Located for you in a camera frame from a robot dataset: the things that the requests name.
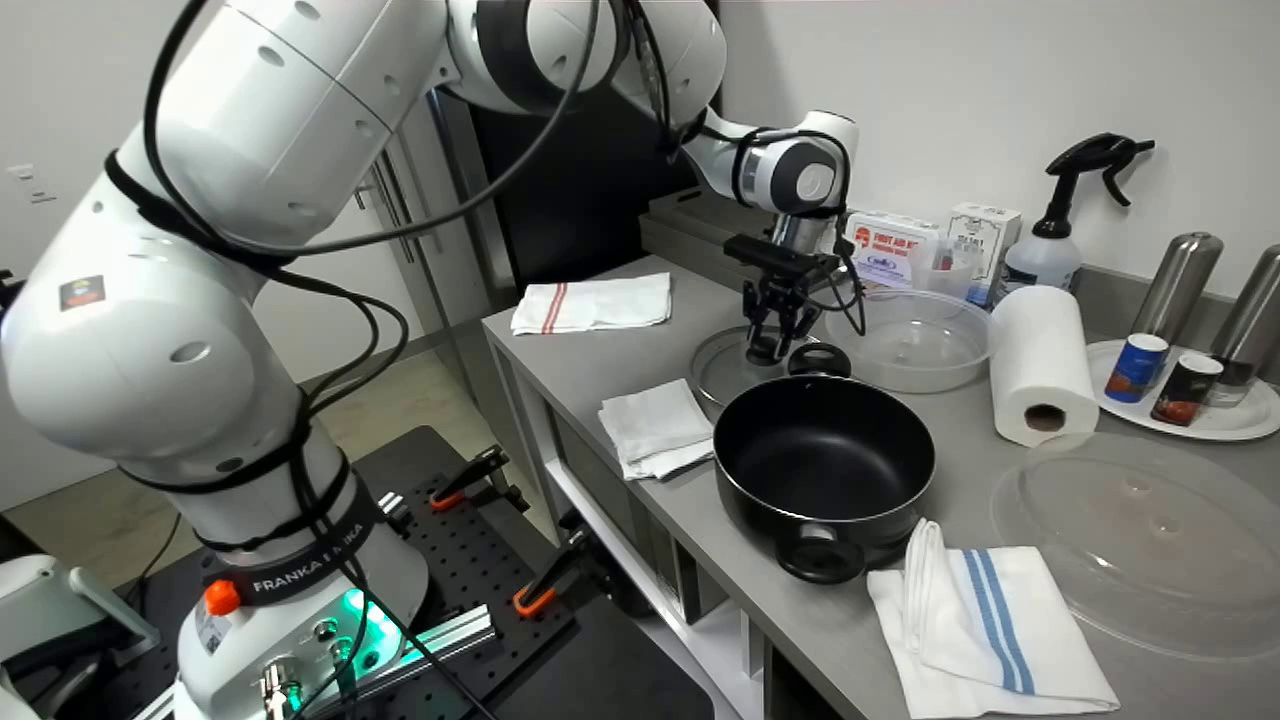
black frying pan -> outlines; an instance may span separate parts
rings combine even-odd
[[[840,374],[827,345],[794,349],[798,374],[734,396],[716,420],[720,501],[810,585],[900,557],[930,484],[930,435],[900,401]]]

white towel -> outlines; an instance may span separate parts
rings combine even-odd
[[[605,401],[600,422],[616,447],[625,481],[663,481],[675,468],[712,454],[712,422],[683,381]]]
[[[900,568],[868,592],[910,717],[1117,712],[1041,546],[948,553],[919,521]]]
[[[528,283],[512,332],[654,327],[672,315],[672,270],[579,283]]]

countertop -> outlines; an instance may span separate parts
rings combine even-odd
[[[739,322],[739,294],[678,265],[645,255],[610,275],[672,270],[675,315],[645,332],[512,336],[508,313],[489,315],[493,345],[515,371],[609,461],[595,420],[600,401],[683,374],[686,355],[712,332]],[[900,396],[935,441],[930,509],[955,546],[1009,543],[996,521],[996,488],[1028,464],[1028,450],[992,431],[987,384],[943,396]],[[1188,442],[1100,420],[1103,435],[1143,441],[1152,450],[1184,447],[1249,481],[1280,509],[1280,442]],[[743,602],[752,624],[808,676],[842,717],[906,717],[891,654],[862,581],[814,587],[790,581],[764,543],[722,511],[716,468],[698,464],[669,484],[631,484],[648,511],[696,557],[696,563]],[[1184,658],[1137,647],[1096,624],[1079,624],[1120,696],[1117,717],[1276,717],[1280,647],[1243,658]]]

tray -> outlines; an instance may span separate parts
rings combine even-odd
[[[1180,349],[1168,349],[1168,365],[1165,365],[1160,381],[1152,381],[1143,401],[1120,403],[1120,401],[1103,396],[1103,384],[1117,366],[1120,349],[1125,349],[1125,338],[1089,345],[1093,390],[1109,414],[1120,414],[1120,420],[1140,422],[1149,431],[1208,441],[1208,442],[1243,442],[1243,441],[1258,441],[1258,435],[1280,431],[1280,396],[1264,381],[1254,381],[1234,408],[1203,403],[1203,410],[1188,428],[1152,420],[1152,403],[1157,403],[1157,396],[1173,371],[1173,355]]]

